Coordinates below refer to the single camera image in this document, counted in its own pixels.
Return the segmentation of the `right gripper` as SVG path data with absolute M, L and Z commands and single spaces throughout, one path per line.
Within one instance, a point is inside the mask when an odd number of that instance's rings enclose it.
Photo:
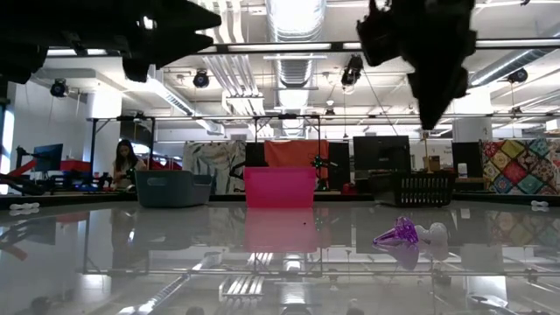
M 425 130 L 435 128 L 454 99 L 467 95 L 464 61 L 476 51 L 477 32 L 471 28 L 474 6 L 474 0 L 394 0 L 380 8 L 371 1 L 369 13 L 356 24 L 370 66 L 401 57 L 414 67 L 409 84 Z M 434 94 L 431 109 L 427 78 L 433 67 L 454 73 Z

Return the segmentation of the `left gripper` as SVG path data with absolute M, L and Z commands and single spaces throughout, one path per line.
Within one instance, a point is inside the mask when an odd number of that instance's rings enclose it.
M 160 69 L 214 44 L 206 35 L 194 33 L 180 41 L 155 37 L 155 21 L 164 28 L 199 31 L 221 25 L 221 17 L 188 0 L 87 0 L 87 46 L 130 46 L 122 55 L 128 80 L 146 82 L 150 66 Z

